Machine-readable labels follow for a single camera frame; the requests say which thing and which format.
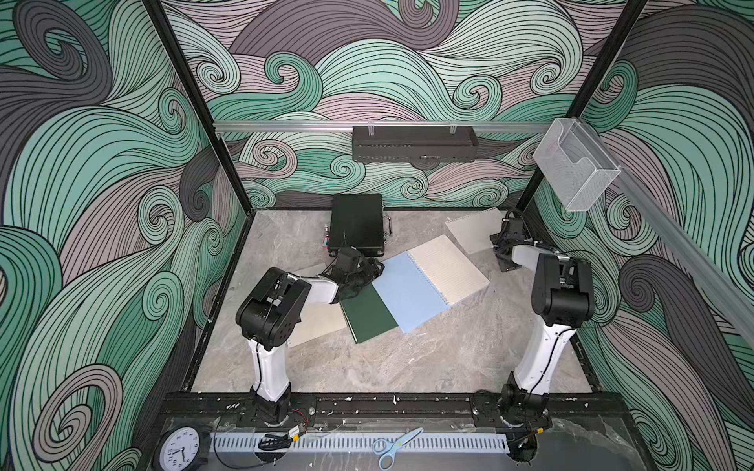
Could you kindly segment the torn lined paper page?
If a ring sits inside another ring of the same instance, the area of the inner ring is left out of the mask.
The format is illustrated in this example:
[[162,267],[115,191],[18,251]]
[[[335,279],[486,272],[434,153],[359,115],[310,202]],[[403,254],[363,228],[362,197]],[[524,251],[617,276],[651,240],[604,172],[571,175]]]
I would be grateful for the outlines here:
[[461,249],[472,255],[493,247],[493,236],[500,233],[502,223],[503,213],[490,208],[447,221],[445,225]]

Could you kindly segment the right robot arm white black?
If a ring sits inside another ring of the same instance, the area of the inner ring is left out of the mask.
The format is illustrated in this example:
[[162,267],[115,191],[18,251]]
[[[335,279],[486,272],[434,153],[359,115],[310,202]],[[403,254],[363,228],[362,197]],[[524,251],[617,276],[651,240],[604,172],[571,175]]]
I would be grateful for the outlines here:
[[490,241],[502,272],[527,269],[534,276],[534,330],[499,401],[503,419],[522,424],[544,415],[560,357],[594,314],[593,272],[588,261],[536,239],[520,212],[503,216],[500,231]]

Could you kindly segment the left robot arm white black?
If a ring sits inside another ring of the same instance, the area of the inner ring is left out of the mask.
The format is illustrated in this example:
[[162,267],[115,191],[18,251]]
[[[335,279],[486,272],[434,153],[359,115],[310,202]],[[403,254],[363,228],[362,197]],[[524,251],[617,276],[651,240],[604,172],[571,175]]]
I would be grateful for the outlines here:
[[253,353],[251,392],[264,421],[281,423],[289,413],[288,340],[302,321],[304,308],[356,298],[384,270],[382,262],[346,247],[315,276],[300,276],[278,267],[265,272],[236,314],[236,324]]

